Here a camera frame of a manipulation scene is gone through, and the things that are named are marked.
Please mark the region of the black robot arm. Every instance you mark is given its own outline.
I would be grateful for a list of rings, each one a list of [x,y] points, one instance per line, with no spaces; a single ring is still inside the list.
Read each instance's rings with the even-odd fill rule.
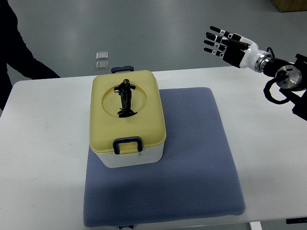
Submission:
[[[294,104],[292,113],[306,120],[307,93],[298,96],[295,92],[307,90],[307,57],[296,54],[295,58],[296,61],[290,63],[267,55],[259,62],[256,70],[272,78],[263,89],[265,98],[274,104],[292,102]],[[279,87],[279,92],[285,96],[285,99],[280,101],[273,98],[270,89],[274,84]]]

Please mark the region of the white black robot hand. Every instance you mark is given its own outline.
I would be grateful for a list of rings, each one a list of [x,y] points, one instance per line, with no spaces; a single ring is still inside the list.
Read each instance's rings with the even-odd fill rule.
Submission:
[[[250,68],[262,72],[261,64],[272,55],[260,50],[258,45],[239,34],[210,26],[212,32],[206,33],[204,51],[221,58],[224,62],[241,69]]]

